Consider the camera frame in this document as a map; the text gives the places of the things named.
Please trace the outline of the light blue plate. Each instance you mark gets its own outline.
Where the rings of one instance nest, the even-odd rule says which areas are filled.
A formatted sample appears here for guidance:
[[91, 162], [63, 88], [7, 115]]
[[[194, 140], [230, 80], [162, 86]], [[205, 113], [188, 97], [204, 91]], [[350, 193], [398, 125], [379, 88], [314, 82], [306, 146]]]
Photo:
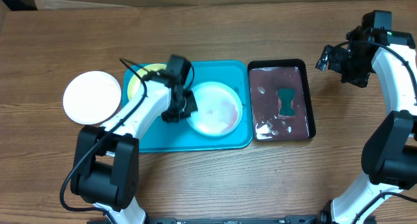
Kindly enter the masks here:
[[201, 135], [223, 137], [236, 130], [242, 120], [243, 105], [238, 94], [227, 85], [208, 81], [192, 87], [197, 111], [188, 124]]

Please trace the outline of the yellow plate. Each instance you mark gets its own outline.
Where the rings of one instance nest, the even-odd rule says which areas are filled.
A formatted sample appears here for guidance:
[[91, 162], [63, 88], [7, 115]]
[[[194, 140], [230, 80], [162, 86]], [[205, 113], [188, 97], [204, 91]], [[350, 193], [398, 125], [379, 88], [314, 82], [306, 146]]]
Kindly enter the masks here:
[[[144, 66], [143, 68], [140, 68], [136, 72], [140, 77], [143, 77], [145, 74], [147, 74], [148, 71], [157, 72], [159, 70], [165, 70], [166, 67], [167, 67], [166, 64], [154, 63], [154, 64], [148, 64]], [[140, 86], [141, 86], [140, 80], [137, 78], [136, 75], [133, 75], [130, 78], [128, 85], [127, 85], [126, 93], [127, 93], [128, 100], [131, 100], [134, 97], [136, 92], [139, 90]]]

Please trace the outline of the green sponge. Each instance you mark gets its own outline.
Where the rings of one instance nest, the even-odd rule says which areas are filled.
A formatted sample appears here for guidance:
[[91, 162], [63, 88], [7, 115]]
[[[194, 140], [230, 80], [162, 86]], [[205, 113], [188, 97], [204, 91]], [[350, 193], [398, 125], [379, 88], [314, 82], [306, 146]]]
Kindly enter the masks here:
[[293, 100], [295, 97], [294, 89], [279, 89], [279, 115], [283, 117], [294, 117], [296, 115], [295, 110], [293, 109]]

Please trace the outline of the white plate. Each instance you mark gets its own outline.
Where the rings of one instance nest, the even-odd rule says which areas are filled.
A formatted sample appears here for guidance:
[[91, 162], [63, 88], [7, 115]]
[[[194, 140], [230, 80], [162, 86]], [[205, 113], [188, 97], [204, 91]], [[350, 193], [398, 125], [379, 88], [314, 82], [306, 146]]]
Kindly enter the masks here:
[[78, 124], [97, 124], [116, 112], [121, 102], [121, 87], [110, 74], [90, 71], [75, 77], [63, 94], [66, 115]]

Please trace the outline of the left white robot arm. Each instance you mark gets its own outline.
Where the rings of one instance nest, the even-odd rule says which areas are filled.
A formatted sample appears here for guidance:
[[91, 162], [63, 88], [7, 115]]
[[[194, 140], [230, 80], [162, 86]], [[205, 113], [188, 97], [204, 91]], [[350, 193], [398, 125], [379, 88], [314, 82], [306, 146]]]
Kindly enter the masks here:
[[[148, 223], [139, 207], [139, 142], [154, 120], [178, 122], [197, 111], [189, 75], [191, 62], [172, 55], [163, 70], [147, 71], [139, 78], [141, 90], [116, 115], [100, 127], [84, 126], [78, 135], [72, 170], [61, 186], [59, 200], [72, 212], [97, 211], [107, 223]], [[65, 203], [65, 189], [90, 207]]]

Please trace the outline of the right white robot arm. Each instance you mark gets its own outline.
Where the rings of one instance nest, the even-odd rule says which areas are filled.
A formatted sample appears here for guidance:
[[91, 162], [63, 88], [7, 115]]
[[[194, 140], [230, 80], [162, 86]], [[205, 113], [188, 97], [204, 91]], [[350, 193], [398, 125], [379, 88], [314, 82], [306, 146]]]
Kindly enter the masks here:
[[410, 33], [392, 30], [392, 13], [374, 10], [346, 34], [346, 41], [324, 47], [315, 67], [341, 74], [341, 82], [367, 86], [375, 73], [386, 118], [363, 147], [359, 177], [339, 197], [328, 201], [316, 223], [375, 223], [371, 214], [390, 197], [416, 185], [416, 44]]

